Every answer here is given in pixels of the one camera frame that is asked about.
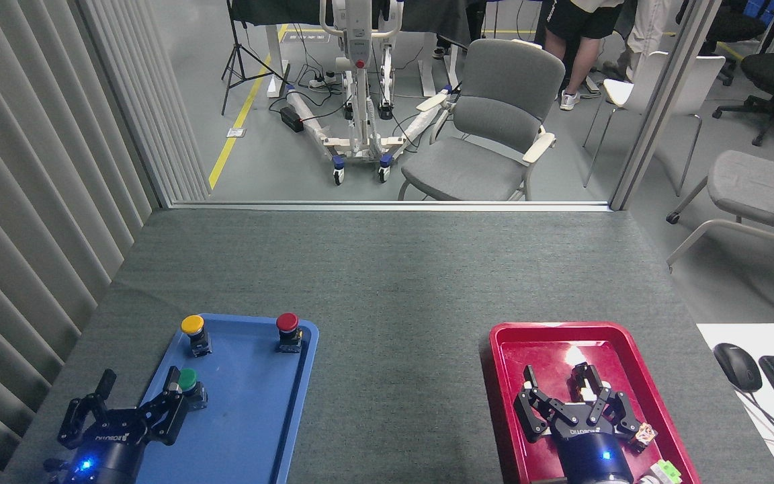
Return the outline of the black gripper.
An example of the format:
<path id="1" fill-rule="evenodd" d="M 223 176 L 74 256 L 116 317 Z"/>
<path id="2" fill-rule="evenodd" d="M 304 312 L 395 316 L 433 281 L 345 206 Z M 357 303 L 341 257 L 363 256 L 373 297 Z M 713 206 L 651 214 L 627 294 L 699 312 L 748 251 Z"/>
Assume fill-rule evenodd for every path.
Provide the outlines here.
<path id="1" fill-rule="evenodd" d="M 532 365 L 525 365 L 524 383 L 513 406 L 525 439 L 535 443 L 551 426 L 551 434 L 568 483 L 632 483 L 632 471 L 618 438 L 642 440 L 629 397 L 613 390 L 596 366 L 580 362 L 572 368 L 572 395 L 583 403 L 565 403 L 541 392 Z"/>
<path id="2" fill-rule="evenodd" d="M 45 460 L 49 483 L 133 483 L 150 442 L 172 446 L 181 431 L 189 403 L 179 379 L 181 371 L 171 366 L 162 391 L 140 407 L 108 410 L 105 400 L 110 397 L 117 374 L 106 368 L 95 392 L 83 398 L 71 399 L 58 443 L 74 448 L 68 462 L 58 458 Z M 94 423 L 84 430 L 88 414 Z"/>

